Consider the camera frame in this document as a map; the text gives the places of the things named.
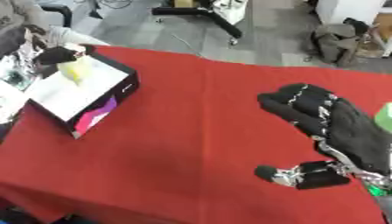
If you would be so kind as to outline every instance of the chair leg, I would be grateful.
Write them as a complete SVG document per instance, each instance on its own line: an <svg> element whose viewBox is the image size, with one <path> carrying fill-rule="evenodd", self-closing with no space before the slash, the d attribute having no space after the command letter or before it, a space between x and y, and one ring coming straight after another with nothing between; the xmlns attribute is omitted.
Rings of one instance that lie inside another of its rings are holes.
<svg viewBox="0 0 392 224"><path fill-rule="evenodd" d="M172 8L172 7L158 7L152 9L152 15L201 15L211 18L221 29L226 31L228 34L233 36L235 39L240 39L242 37L242 31L237 27L230 24L226 19L215 13L213 10L208 10L204 8Z"/></svg>

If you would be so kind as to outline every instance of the black box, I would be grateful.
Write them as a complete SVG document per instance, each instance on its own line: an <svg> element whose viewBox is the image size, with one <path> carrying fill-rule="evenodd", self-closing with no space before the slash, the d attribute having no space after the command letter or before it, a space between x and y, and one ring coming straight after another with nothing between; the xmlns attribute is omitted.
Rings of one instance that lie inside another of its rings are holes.
<svg viewBox="0 0 392 224"><path fill-rule="evenodd" d="M99 53L88 57L92 71L81 83L56 67L30 87L30 103L63 125L74 138L85 134L139 87L137 72Z"/></svg>

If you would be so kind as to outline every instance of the grey floor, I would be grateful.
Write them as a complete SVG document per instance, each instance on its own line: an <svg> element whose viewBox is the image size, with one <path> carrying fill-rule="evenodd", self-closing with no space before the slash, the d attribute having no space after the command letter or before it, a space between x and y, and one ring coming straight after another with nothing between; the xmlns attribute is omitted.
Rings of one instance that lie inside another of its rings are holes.
<svg viewBox="0 0 392 224"><path fill-rule="evenodd" d="M305 62L303 41L319 21L301 0L249 0L238 27L244 37L236 46L229 36L203 17L154 17L162 0L134 0L113 10L93 36L115 46L191 53L211 60L284 67L333 67L314 59ZM157 18L165 18L162 24ZM392 59L357 59L345 69L392 74Z"/></svg>

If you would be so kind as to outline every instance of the cable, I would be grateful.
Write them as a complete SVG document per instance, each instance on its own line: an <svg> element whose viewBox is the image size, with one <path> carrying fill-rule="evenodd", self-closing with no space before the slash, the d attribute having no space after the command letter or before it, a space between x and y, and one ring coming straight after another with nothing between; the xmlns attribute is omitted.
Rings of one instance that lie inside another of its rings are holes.
<svg viewBox="0 0 392 224"><path fill-rule="evenodd" d="M86 1L88 1L88 0L80 0L80 1L73 0L73 2L76 3L76 4L83 4ZM113 9L113 10L120 10L120 9L126 8L126 7L130 6L133 3L133 0L95 0L95 1L98 4L103 4L103 5L109 7L110 9ZM118 4L118 3L126 3L126 4L123 5L123 6L120 6L120 7L115 7L115 6L111 5L111 4Z"/></svg>
<svg viewBox="0 0 392 224"><path fill-rule="evenodd" d="M108 6L110 9L113 10L120 10L130 6L133 3L133 0L99 0L99 3ZM110 5L110 4L117 4L117 3L126 3L126 4L120 7L115 7Z"/></svg>
<svg viewBox="0 0 392 224"><path fill-rule="evenodd" d="M188 48L189 48L190 50L192 50L193 53L196 54L196 56L199 56L199 57L205 59L205 57L204 57L203 55L201 55L200 52L196 51L196 50L191 46L191 44L189 44L188 42L186 42L184 39L179 38L176 34L174 34L174 33L172 33L172 32L169 32L169 33L170 33L170 35L171 35L172 37L174 37L175 39L178 39L179 41L183 42L186 46L188 46Z"/></svg>

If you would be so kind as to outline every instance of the red tablecloth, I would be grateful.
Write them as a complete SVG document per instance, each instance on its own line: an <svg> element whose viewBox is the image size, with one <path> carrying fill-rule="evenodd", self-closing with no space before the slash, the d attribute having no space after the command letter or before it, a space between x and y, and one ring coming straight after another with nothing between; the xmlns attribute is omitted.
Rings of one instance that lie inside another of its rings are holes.
<svg viewBox="0 0 392 224"><path fill-rule="evenodd" d="M296 191L254 176L259 164L324 159L259 109L256 95L308 82L369 113L392 77L322 68L246 66L104 47L141 88L79 140L27 107L0 146L0 195L44 221L76 212L103 223L380 224L361 186Z"/></svg>

